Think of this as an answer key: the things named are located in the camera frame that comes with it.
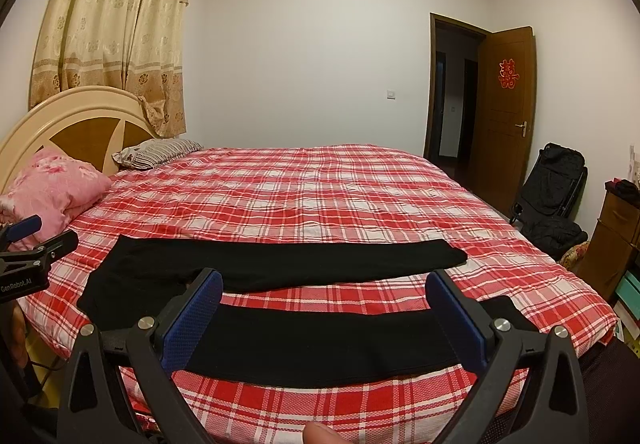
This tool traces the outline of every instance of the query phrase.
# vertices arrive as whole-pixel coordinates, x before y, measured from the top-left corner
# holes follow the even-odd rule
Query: blue gripper pad
[[[190,301],[184,305],[162,337],[160,364],[168,374],[184,369],[216,312],[222,299],[220,273],[211,272],[192,294]]]
[[[436,315],[449,344],[462,368],[482,375],[494,349],[494,335],[489,315],[482,305],[466,298],[445,271],[433,271],[427,276],[426,298]]]
[[[37,233],[42,228],[42,220],[38,215],[25,218],[17,223],[14,223],[6,231],[6,240],[10,243],[21,240],[31,234]]]

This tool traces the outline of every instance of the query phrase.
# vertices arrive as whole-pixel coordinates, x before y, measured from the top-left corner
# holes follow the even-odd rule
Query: human hand
[[[303,444],[348,444],[334,430],[319,422],[308,422],[302,430]]]
[[[17,301],[10,301],[2,305],[2,337],[15,363],[24,368],[29,361],[27,353],[27,327],[22,309]]]

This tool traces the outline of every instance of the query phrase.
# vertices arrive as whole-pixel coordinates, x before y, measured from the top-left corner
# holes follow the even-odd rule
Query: headboard
[[[44,146],[113,175],[112,153],[155,137],[132,93],[108,86],[65,90],[28,112],[0,145],[0,190]]]

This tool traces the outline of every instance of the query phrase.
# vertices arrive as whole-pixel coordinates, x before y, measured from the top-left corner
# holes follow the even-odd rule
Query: pink floral pillow
[[[91,164],[54,148],[43,148],[18,173],[6,195],[0,195],[0,221],[15,222],[39,215],[42,228],[14,247],[32,249],[62,233],[75,217],[102,198],[111,180]]]

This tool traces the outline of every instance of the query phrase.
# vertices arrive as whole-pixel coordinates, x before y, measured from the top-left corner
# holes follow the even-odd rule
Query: bed
[[[70,225],[79,246],[52,267],[49,289],[20,299],[31,325],[64,358],[87,322],[76,300],[119,234],[263,242],[444,238],[468,254],[465,265],[450,270],[466,295],[507,294],[544,332],[562,323],[580,356],[612,337],[616,316],[588,285],[421,157],[372,145],[215,148],[148,172],[116,173],[109,155],[152,136],[135,96],[84,87],[34,108],[0,147],[3,189],[26,158],[51,143],[112,175],[107,195]],[[428,307],[424,275],[226,293],[223,302],[367,315]],[[514,376],[501,412],[515,405],[524,376]],[[144,412],[130,371],[124,370],[124,380],[135,408]],[[474,376],[454,366],[320,390],[269,388],[188,372],[175,373],[174,381],[217,442],[299,443],[304,423],[319,420],[352,442],[382,444],[433,441]]]

